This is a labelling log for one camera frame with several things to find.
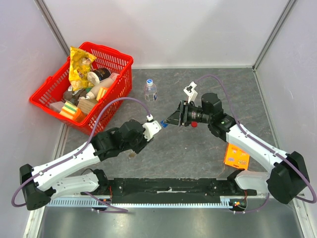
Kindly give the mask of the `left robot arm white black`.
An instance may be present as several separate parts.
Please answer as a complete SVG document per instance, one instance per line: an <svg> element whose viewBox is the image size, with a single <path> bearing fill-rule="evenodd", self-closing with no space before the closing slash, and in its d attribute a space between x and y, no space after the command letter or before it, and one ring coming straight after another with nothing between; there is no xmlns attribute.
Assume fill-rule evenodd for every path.
<svg viewBox="0 0 317 238"><path fill-rule="evenodd" d="M131 119L121 127L114 127L89 137L74 151L40 166L25 164L20 167L20 187L27 210L37 210L53 199L70 191L107 193L109 183L103 171L89 173L88 178L72 177L71 174L121 152L132 150L140 153L161 130L156 120L144 124Z"/></svg>

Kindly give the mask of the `red bottle cap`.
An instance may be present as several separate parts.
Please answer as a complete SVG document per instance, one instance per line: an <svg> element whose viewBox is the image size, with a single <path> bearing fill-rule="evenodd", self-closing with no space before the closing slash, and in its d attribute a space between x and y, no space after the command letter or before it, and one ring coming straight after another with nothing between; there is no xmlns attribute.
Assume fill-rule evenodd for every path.
<svg viewBox="0 0 317 238"><path fill-rule="evenodd" d="M191 126L192 126L192 127L197 127L197 125L198 125L197 122L195 122L195 121L191 122Z"/></svg>

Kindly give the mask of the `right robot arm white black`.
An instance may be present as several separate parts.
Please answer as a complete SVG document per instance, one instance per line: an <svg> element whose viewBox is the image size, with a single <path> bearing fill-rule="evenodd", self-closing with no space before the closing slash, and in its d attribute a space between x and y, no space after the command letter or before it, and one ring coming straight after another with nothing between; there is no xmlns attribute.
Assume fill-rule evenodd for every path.
<svg viewBox="0 0 317 238"><path fill-rule="evenodd" d="M205 93L199 106L181 101L163 123L175 126L205 123L212 135L237 146L262 165L265 172L243 170L229 180L226 187L232 195L251 189L269 193L280 203L288 204L306 187L312 188L301 154L287 153L252 134L223 111L222 102L215 93Z"/></svg>

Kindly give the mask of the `small clear water bottle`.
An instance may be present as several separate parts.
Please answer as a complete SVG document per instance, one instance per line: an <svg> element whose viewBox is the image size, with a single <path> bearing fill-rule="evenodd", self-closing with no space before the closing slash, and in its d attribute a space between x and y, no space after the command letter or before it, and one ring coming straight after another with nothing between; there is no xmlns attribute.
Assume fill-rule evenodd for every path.
<svg viewBox="0 0 317 238"><path fill-rule="evenodd" d="M144 96L146 101L156 101L158 98L158 89L152 79L147 79L144 86Z"/></svg>

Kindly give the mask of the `blue bottle cap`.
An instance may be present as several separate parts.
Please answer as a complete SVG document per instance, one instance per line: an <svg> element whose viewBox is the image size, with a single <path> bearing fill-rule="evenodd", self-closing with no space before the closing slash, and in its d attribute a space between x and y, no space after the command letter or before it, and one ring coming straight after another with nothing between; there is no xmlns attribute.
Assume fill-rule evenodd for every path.
<svg viewBox="0 0 317 238"><path fill-rule="evenodd" d="M168 126L168 124L165 122L165 120L162 120L162 121L160 122L160 124L161 124L161 126L162 126L163 128L166 128L166 127Z"/></svg>

